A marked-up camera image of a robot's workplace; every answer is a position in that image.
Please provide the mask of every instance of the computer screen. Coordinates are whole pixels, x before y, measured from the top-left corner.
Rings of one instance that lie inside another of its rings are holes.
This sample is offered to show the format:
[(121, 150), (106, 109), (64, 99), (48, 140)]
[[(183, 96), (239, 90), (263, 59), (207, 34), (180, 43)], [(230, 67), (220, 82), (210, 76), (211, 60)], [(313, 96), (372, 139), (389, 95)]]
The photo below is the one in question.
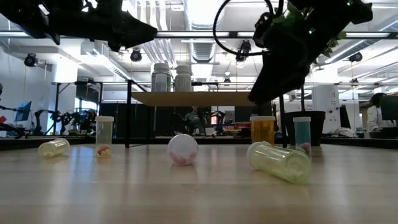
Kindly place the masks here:
[(32, 106), (32, 102), (20, 103), (17, 107), (17, 115), (15, 116), (15, 122), (18, 121), (27, 121), (30, 113), (30, 106)]
[(380, 107), (384, 121), (398, 120), (398, 96), (382, 97)]

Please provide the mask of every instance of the black bin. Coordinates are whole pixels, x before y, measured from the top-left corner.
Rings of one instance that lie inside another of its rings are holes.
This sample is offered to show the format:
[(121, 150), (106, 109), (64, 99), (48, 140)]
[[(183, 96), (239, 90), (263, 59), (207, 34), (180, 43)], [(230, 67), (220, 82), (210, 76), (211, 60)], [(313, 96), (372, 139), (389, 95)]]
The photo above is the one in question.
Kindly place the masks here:
[(323, 122), (326, 118), (326, 113), (324, 111), (296, 111), (286, 113), (285, 122), (287, 134), (289, 135), (290, 145), (294, 146), (296, 144), (293, 118), (303, 116), (311, 118), (311, 145), (320, 146), (323, 131)]

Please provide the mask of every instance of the shelf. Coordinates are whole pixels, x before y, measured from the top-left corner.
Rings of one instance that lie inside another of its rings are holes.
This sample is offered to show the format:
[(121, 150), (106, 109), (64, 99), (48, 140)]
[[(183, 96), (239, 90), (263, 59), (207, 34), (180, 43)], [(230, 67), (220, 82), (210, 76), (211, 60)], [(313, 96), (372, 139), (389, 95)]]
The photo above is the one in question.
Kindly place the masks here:
[(133, 92), (147, 106), (255, 106), (248, 92)]

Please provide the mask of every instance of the translucent plastic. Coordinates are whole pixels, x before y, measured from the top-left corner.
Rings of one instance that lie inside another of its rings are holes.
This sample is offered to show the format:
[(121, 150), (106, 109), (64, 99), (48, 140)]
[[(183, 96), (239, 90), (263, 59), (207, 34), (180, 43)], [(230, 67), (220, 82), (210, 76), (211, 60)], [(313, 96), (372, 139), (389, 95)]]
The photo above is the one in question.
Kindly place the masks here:
[(69, 142), (66, 139), (55, 139), (39, 146), (38, 153), (44, 158), (51, 158), (69, 151)]
[(112, 121), (108, 121), (109, 117), (99, 116), (96, 120), (95, 154), (98, 157), (111, 156), (113, 118)]
[(195, 160), (198, 144), (193, 137), (179, 134), (170, 140), (167, 152), (176, 165), (187, 166)]
[(251, 165), (291, 183), (302, 184), (310, 174), (311, 162), (301, 151), (271, 146), (268, 142), (253, 143), (247, 153)]
[(250, 117), (251, 120), (251, 141), (254, 142), (269, 142), (271, 145), (275, 143), (274, 133), (274, 117), (257, 116)]
[(311, 159), (311, 121), (295, 121), (294, 133), (296, 150), (306, 153)]

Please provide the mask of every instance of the table surface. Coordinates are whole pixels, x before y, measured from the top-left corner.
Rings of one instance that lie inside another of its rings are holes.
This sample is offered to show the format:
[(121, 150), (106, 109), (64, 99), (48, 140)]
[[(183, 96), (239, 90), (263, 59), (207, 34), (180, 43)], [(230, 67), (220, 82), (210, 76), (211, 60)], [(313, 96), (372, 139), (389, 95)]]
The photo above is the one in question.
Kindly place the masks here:
[(177, 167), (165, 145), (94, 158), (0, 151), (2, 223), (397, 223), (398, 151), (323, 145), (294, 185), (253, 170), (247, 146), (200, 146)]

